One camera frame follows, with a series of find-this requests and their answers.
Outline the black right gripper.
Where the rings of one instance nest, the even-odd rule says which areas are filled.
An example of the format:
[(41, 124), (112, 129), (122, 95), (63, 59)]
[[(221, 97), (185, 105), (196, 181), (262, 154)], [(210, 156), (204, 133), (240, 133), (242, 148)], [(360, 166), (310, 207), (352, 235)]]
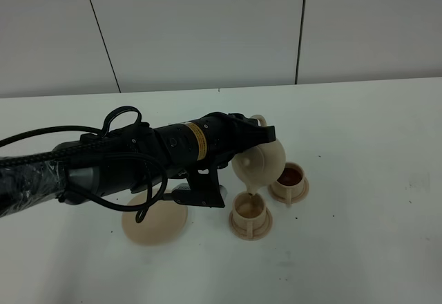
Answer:
[(162, 127), (162, 162), (167, 169), (205, 170), (224, 167), (237, 154), (274, 142), (274, 126), (239, 113), (214, 112)]

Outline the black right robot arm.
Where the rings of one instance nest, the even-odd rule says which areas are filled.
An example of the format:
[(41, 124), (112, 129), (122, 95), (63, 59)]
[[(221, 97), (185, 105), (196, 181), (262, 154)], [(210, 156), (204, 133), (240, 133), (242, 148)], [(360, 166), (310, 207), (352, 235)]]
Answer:
[(126, 112), (123, 106), (109, 113), (101, 129), (78, 126), (77, 141), (52, 151), (2, 158), (1, 215), (52, 199), (133, 212), (137, 222), (161, 200), (222, 208), (218, 171), (235, 155), (276, 140), (274, 127), (239, 113), (215, 112), (157, 129), (137, 118), (112, 129)]

